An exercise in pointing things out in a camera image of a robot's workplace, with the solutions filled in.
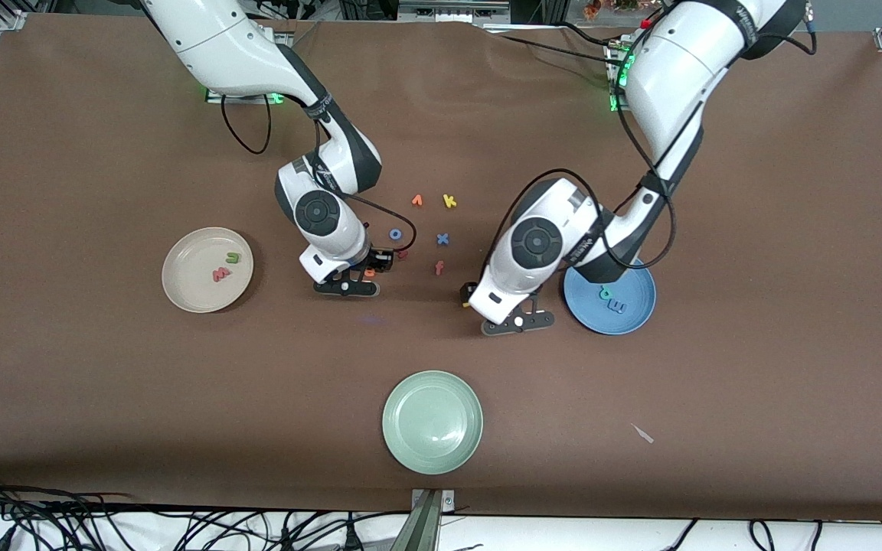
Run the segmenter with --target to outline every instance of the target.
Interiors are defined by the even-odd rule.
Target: white robotic arm
[[[179,60],[205,87],[219,94],[279,93],[321,123],[329,140],[281,167],[274,195],[285,216],[309,241],[299,260],[318,283],[371,257],[367,231],[339,193],[354,194],[377,183],[381,157],[349,122],[315,74],[291,48],[267,39],[236,0],[144,0]],[[335,286],[334,294],[347,293]],[[367,285],[375,294],[375,285]]]
[[[655,158],[623,216],[601,207],[566,178],[533,186],[512,215],[469,304],[503,324],[567,261],[589,282],[614,282],[637,257],[652,224],[675,192],[703,138],[704,104],[738,58],[756,59],[774,49],[811,13],[805,0],[681,0],[648,31],[634,49],[634,63],[624,85]],[[542,220],[549,223],[544,227]],[[518,237],[539,224],[560,238],[556,254],[534,260],[532,243]],[[608,241],[609,247],[601,240]]]

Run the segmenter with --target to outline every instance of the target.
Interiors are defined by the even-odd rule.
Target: green plate
[[[472,388],[451,373],[414,373],[386,399],[383,439],[411,471],[450,473],[479,446],[482,405]]]

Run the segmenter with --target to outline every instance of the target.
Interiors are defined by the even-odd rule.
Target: white floor
[[[234,514],[230,522],[246,516]],[[308,514],[298,513],[292,517],[291,526],[304,520]],[[309,526],[318,529],[345,514],[330,514]],[[151,513],[121,513],[115,516],[118,527],[136,551],[169,551],[174,548],[186,531],[187,520],[165,519]],[[252,520],[248,530],[272,536],[280,532],[284,513],[268,513],[267,522],[260,517]],[[392,540],[403,526],[404,516],[378,517],[357,523],[357,534],[364,541],[367,551],[386,549],[375,542]],[[116,537],[107,523],[98,520],[107,548],[111,551],[126,550],[126,545]],[[439,551],[465,550],[481,544],[481,551],[662,551],[670,547],[686,527],[686,520],[626,520],[626,519],[548,519],[548,517],[445,517],[440,531]],[[0,519],[0,537],[11,523]],[[808,551],[815,531],[813,523],[769,523],[777,551]],[[221,529],[207,529],[194,538],[186,549],[202,549],[216,537]],[[762,533],[763,544],[766,538]],[[59,544],[56,536],[49,537]],[[343,544],[345,530],[330,534],[321,542],[309,547],[309,551],[329,551],[335,544]],[[296,544],[301,550],[305,542]],[[214,551],[257,551],[265,548],[265,542],[248,543],[244,537],[221,540],[211,547]],[[750,540],[746,522],[742,520],[701,520],[683,542],[680,551],[759,551]],[[819,538],[818,551],[864,551],[882,550],[882,524],[879,523],[826,523]],[[27,534],[17,533],[11,551],[35,551],[34,542]]]

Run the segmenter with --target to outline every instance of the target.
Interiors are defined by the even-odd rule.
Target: small colorful toy piece
[[[229,269],[225,269],[223,266],[220,266],[220,268],[214,269],[213,283],[219,283],[223,278],[226,278],[231,273],[232,272]]]

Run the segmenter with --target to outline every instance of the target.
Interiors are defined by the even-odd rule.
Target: brown tabletop
[[[648,324],[593,334],[553,279],[554,327],[486,338],[458,289],[521,186],[573,168],[616,205],[645,170],[601,65],[466,24],[312,29],[298,49],[383,157],[365,197],[420,231],[381,296],[342,300],[312,292],[273,197],[312,146],[301,109],[274,108],[252,156],[143,18],[31,15],[0,43],[0,481],[189,504],[382,510],[444,487],[475,513],[882,519],[882,54],[868,34],[819,42],[738,64],[715,92]],[[262,106],[228,112],[263,139]],[[356,211],[390,243],[399,224]],[[162,260],[209,226],[248,238],[255,276],[234,307],[187,314]],[[418,370],[458,374],[484,408],[475,457],[441,477],[381,436],[387,394]]]

